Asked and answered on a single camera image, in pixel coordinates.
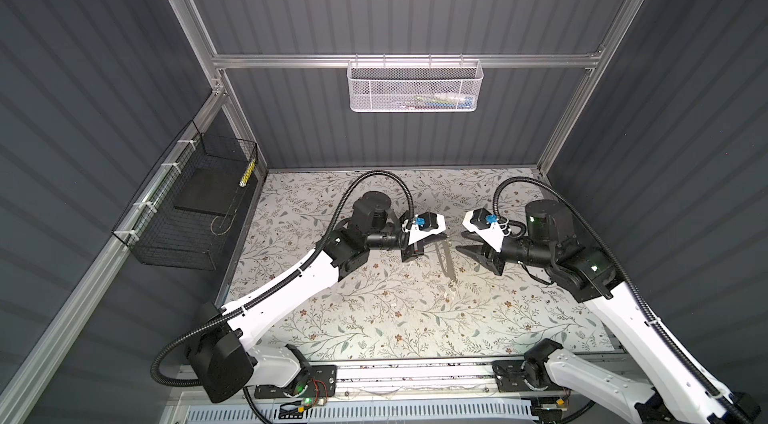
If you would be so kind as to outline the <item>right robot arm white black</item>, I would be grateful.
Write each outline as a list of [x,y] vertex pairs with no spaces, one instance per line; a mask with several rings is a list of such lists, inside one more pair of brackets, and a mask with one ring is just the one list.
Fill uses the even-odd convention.
[[534,391],[575,391],[630,423],[752,423],[761,413],[747,393],[730,390],[708,372],[660,319],[642,310],[626,278],[601,247],[582,245],[571,213],[553,200],[526,207],[527,234],[485,208],[469,211],[459,252],[495,275],[506,264],[545,271],[552,284],[582,303],[619,340],[646,375],[644,382],[616,375],[544,338],[525,352],[518,370]]

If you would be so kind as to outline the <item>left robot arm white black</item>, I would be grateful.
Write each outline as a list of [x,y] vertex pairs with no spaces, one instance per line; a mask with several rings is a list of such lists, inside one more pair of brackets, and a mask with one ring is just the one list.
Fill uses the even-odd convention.
[[221,310],[205,308],[205,319],[222,312],[235,315],[226,323],[193,338],[187,359],[213,403],[224,402],[250,386],[267,386],[301,395],[311,366],[296,346],[270,347],[261,339],[275,324],[316,294],[362,267],[373,250],[397,250],[404,262],[421,256],[428,243],[446,237],[446,219],[427,212],[414,219],[395,216],[390,198],[369,191],[353,204],[350,217],[332,228],[297,264]]

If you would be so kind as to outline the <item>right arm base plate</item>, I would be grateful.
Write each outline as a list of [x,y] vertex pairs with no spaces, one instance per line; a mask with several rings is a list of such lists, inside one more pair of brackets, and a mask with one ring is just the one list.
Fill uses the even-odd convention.
[[528,371],[524,359],[501,359],[491,362],[491,370],[497,386],[502,393],[533,392],[569,396],[571,390],[555,384],[536,370]]

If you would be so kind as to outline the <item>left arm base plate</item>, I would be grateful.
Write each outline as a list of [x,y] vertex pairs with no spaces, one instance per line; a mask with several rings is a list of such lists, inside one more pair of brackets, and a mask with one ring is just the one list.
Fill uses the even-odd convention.
[[336,394],[337,374],[335,365],[311,365],[284,388],[259,385],[251,393],[256,399],[330,398]]

